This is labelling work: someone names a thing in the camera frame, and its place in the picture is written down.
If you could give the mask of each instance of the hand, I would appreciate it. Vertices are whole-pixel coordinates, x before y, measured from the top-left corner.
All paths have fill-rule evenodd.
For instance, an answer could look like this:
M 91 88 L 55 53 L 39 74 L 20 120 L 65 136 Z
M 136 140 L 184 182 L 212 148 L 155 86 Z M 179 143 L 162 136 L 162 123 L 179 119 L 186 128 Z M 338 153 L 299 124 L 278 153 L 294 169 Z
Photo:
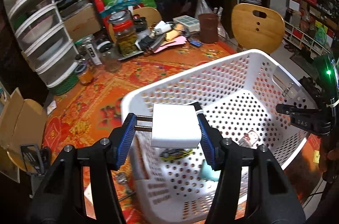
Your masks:
M 339 147 L 336 147 L 335 149 L 331 150 L 330 152 L 326 151 L 324 149 L 323 141 L 320 142 L 320 159 L 319 159 L 319 169 L 321 172 L 327 171 L 327 160 L 338 160 L 339 159 Z

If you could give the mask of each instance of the chair handle hole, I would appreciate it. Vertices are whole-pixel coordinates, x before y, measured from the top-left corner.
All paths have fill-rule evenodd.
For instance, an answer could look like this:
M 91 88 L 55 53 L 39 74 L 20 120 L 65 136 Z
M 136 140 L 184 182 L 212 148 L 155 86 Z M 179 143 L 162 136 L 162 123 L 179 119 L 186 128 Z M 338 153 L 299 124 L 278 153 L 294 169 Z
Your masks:
M 266 19 L 267 14 L 258 10 L 253 10 L 253 15 L 262 19 Z

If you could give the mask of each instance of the basket handle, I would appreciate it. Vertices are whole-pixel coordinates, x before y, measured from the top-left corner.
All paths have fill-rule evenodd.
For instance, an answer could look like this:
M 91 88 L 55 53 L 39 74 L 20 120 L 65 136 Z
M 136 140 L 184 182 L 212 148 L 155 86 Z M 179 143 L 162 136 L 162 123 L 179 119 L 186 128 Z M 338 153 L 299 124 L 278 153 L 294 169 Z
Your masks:
M 282 95 L 294 99 L 301 84 L 281 65 L 277 65 L 272 75 L 272 81 L 282 90 Z
M 131 161 L 133 178 L 134 180 L 149 179 L 149 177 L 146 175 L 146 172 L 144 171 L 144 162 L 141 160 L 141 164 L 139 163 L 140 158 L 138 154 L 140 151 L 138 149 L 139 148 L 134 145 L 132 145 L 129 149 L 129 159 Z

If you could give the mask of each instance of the pink paper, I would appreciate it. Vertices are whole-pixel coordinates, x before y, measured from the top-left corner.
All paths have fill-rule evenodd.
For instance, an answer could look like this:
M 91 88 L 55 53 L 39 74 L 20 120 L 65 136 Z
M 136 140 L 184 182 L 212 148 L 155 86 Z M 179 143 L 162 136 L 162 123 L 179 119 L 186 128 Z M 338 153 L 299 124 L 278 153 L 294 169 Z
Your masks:
M 169 44 L 166 44 L 164 46 L 159 47 L 157 50 L 154 51 L 154 53 L 158 53 L 158 52 L 160 52 L 160 51 L 162 51 L 162 50 L 164 50 L 164 49 L 166 49 L 167 47 L 170 47 L 170 46 L 186 43 L 186 38 L 184 36 L 176 37 L 174 40 L 175 40 L 175 42 L 171 42 Z

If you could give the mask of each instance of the orange jar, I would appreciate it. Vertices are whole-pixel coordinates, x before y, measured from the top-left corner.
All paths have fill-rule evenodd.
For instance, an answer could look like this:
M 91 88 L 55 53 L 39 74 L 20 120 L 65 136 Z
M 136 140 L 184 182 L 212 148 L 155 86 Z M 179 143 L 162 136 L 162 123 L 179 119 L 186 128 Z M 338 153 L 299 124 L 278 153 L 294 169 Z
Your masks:
M 88 68 L 87 63 L 81 63 L 79 64 L 75 70 L 75 74 L 77 74 L 77 77 L 79 78 L 80 83 L 83 85 L 89 84 L 93 80 L 93 74 Z

